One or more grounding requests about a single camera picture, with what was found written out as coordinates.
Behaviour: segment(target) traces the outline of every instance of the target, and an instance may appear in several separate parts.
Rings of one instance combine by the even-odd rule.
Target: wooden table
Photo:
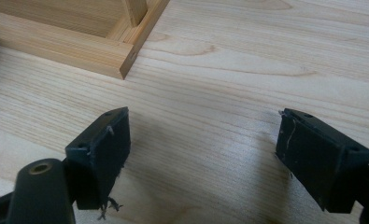
[[[369,147],[369,0],[172,0],[125,81],[0,47],[0,196],[103,112],[132,152],[107,221],[357,223],[323,213],[275,157],[285,107]]]

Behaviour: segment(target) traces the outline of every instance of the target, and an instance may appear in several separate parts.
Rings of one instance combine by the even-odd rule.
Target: wooden tray
[[[124,79],[169,0],[0,0],[0,45]]]

